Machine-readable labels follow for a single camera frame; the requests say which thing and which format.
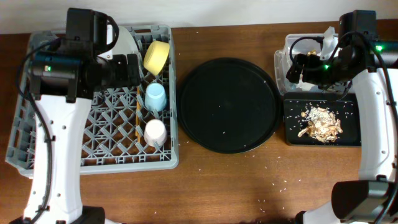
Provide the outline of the grey plate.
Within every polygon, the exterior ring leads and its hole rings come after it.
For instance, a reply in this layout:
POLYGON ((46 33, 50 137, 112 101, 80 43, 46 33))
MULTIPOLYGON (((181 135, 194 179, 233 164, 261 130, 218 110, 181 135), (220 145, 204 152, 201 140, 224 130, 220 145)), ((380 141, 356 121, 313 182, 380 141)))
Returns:
POLYGON ((99 54, 99 57, 112 60, 115 55, 138 54, 139 49, 130 32, 122 26, 119 26, 119 37, 116 45, 109 51, 99 54))

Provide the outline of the wooden chopstick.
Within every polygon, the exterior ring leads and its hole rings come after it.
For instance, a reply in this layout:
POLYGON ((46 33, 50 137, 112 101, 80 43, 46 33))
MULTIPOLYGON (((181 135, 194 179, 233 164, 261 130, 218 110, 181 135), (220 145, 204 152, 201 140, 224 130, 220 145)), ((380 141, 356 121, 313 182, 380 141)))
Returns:
POLYGON ((136 128, 135 128, 135 135, 136 135, 136 138, 137 138, 137 141, 138 141, 138 142, 140 142, 140 134, 139 134, 139 132, 138 132, 138 130, 137 130, 137 127, 140 126, 140 119, 139 119, 139 117, 138 117, 138 112, 139 112, 140 108, 141 108, 140 104, 137 103, 137 104, 136 104, 136 123, 135 123, 135 127, 136 127, 136 128))
POLYGON ((137 103, 136 103, 136 137, 137 137, 137 143, 141 143, 141 135, 138 132, 138 128, 140 128, 140 118, 138 117, 138 112, 141 110, 141 105, 138 102, 138 97, 140 96, 140 89, 137 87, 137 103))

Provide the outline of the yellow bowl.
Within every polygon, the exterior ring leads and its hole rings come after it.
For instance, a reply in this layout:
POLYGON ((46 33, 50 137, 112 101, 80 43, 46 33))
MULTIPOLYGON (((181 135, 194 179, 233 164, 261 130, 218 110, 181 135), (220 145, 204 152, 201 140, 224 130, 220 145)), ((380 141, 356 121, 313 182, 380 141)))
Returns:
POLYGON ((170 52, 170 44, 158 40, 153 41, 144 57, 144 68, 153 75, 158 75, 168 57, 170 52))

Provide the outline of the blue plastic cup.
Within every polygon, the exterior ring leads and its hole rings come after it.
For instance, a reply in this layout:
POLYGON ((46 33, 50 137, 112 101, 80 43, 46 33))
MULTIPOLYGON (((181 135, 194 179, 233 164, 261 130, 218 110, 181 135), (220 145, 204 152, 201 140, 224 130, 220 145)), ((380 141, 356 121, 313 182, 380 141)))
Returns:
POLYGON ((167 104, 165 88, 160 83, 151 83, 146 88, 145 107, 148 111, 162 111, 167 104))

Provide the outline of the food scraps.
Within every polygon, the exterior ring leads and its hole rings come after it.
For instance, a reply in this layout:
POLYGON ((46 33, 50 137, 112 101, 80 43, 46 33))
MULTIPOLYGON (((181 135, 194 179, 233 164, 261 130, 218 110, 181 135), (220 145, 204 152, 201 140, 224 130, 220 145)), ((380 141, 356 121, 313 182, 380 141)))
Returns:
POLYGON ((300 115, 307 125, 298 132, 299 138, 307 135, 322 143, 328 143, 335 142, 339 138, 338 135, 343 133, 341 120, 327 108, 311 107, 300 115))

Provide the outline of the pink plastic cup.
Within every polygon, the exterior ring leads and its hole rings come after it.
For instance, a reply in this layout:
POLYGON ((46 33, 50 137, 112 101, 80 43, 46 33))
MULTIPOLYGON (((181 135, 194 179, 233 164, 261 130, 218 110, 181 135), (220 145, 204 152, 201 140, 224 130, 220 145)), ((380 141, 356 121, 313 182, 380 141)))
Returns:
POLYGON ((164 123, 159 119, 150 120, 145 126, 144 140, 151 147, 154 147, 155 144, 158 146, 164 145, 167 140, 167 130, 164 123))

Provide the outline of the white napkin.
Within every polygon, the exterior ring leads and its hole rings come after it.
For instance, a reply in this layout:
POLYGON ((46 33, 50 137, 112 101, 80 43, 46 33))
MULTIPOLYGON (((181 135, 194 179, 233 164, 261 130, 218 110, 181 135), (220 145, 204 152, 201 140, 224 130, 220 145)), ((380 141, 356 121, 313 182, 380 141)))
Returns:
POLYGON ((338 43, 338 38, 336 37, 335 28, 329 27, 323 34, 307 34, 306 37, 323 37, 321 43, 316 42, 315 40, 301 40, 294 46, 294 50, 297 50, 297 53, 300 54, 315 54, 319 56, 322 62, 328 60, 334 51, 338 43))

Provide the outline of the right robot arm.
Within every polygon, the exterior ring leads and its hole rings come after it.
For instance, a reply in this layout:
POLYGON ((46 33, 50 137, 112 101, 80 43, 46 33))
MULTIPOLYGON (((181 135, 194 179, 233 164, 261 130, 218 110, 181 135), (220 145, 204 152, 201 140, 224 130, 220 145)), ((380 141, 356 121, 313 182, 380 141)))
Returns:
POLYGON ((340 17, 338 31, 307 35, 319 54, 285 45, 289 82, 354 90, 361 131, 358 180, 336 183, 331 200, 298 213, 296 223, 397 222, 397 42, 381 40, 376 26, 375 11, 355 10, 340 17))

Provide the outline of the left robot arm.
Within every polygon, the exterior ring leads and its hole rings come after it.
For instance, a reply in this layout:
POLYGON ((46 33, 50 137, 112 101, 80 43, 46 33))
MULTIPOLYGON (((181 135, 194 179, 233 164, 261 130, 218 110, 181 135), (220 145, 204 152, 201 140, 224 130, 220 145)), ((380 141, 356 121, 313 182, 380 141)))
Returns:
POLYGON ((136 54, 107 60, 119 39, 114 19, 70 8, 66 34, 31 50, 19 70, 29 76, 20 91, 35 113, 35 161, 29 201, 17 223, 106 223, 102 207, 84 206, 81 147, 96 91, 137 86, 136 54))

